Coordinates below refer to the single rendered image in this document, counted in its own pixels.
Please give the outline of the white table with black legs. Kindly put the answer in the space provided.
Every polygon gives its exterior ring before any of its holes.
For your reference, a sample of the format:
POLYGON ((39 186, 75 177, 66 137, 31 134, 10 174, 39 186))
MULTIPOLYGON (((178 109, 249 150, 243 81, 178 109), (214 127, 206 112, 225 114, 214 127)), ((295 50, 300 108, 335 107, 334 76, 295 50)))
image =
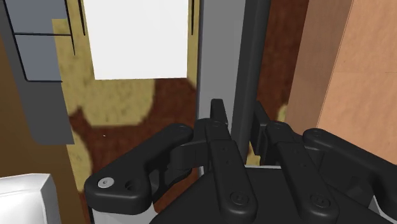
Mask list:
POLYGON ((83 0, 97 80, 185 78, 190 0, 83 0))

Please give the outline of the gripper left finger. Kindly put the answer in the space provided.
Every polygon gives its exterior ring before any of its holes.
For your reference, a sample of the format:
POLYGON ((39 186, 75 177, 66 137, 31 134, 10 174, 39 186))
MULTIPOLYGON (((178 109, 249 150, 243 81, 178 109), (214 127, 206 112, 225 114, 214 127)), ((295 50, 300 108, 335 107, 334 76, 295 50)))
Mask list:
POLYGON ((227 224, 252 224, 258 202, 221 99, 211 100, 210 117, 194 127, 172 123, 92 174, 84 185, 87 206, 102 213, 142 214, 200 166, 213 173, 219 213, 227 224))

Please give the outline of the light wooden cabinet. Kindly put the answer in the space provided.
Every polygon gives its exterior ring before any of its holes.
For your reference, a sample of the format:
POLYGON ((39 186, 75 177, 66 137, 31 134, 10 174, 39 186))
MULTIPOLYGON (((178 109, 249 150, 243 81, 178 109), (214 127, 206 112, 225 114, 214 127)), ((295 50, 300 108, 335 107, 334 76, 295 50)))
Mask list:
POLYGON ((286 122, 397 164, 397 0, 309 0, 286 122))

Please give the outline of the white box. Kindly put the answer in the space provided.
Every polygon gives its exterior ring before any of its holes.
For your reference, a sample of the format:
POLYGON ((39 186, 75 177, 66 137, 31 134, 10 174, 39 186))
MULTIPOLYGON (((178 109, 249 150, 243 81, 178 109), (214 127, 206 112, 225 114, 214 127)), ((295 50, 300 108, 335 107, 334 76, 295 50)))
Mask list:
POLYGON ((0 178, 0 224, 62 224, 50 174, 0 178))

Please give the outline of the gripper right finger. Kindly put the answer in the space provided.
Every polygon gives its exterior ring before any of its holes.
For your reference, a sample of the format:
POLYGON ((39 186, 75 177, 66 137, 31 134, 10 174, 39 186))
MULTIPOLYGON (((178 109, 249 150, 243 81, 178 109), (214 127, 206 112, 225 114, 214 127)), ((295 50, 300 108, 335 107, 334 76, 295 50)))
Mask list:
POLYGON ((297 134, 255 102, 251 144, 280 165, 304 224, 397 224, 397 165, 323 129, 297 134))

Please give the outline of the grey cabinet with black lines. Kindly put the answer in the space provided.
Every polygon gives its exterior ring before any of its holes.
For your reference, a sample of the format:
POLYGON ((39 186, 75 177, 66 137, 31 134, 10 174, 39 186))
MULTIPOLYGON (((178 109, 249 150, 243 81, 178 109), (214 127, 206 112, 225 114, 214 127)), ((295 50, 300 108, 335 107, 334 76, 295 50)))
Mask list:
POLYGON ((17 86, 30 135, 42 145, 71 144, 55 38, 73 40, 66 0, 0 0, 0 37, 17 86))

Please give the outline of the yellow and brown rug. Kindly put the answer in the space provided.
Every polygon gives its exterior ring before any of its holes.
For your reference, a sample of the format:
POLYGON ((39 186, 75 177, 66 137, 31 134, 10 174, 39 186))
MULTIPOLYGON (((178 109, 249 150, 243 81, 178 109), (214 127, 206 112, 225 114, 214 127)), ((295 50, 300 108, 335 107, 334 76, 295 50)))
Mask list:
MULTIPOLYGON (((196 117, 199 22, 191 19, 188 76, 182 79, 94 78, 88 36, 81 29, 83 0, 67 0, 69 19, 53 28, 62 91, 73 144, 67 146, 79 192, 85 180, 170 123, 196 117)), ((309 0, 272 0, 257 98, 268 116, 284 121, 309 0)))

